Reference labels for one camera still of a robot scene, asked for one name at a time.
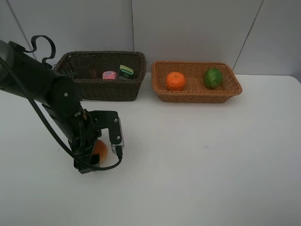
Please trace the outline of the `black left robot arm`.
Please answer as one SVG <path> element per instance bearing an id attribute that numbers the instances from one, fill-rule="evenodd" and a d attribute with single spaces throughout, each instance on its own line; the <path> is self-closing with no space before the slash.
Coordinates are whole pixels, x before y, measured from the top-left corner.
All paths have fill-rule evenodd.
<path id="1" fill-rule="evenodd" d="M 72 79 L 54 72 L 45 61 L 26 55 L 24 47 L 1 41 L 0 89 L 30 102 L 81 174 L 106 170 L 99 166 L 100 155 L 93 153 L 101 129 L 92 124 L 99 120 L 83 109 Z"/>

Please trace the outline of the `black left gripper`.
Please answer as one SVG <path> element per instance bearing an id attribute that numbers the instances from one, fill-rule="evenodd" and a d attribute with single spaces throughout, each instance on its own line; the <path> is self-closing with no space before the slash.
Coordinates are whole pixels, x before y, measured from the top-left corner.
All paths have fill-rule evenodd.
<path id="1" fill-rule="evenodd" d="M 42 106 L 67 137 L 71 151 L 86 163 L 99 165 L 100 155 L 98 153 L 92 154 L 95 143 L 91 145 L 86 141 L 88 116 L 82 106 L 79 105 L 69 116 L 65 116 L 63 112 L 54 110 L 50 106 L 44 104 Z"/>

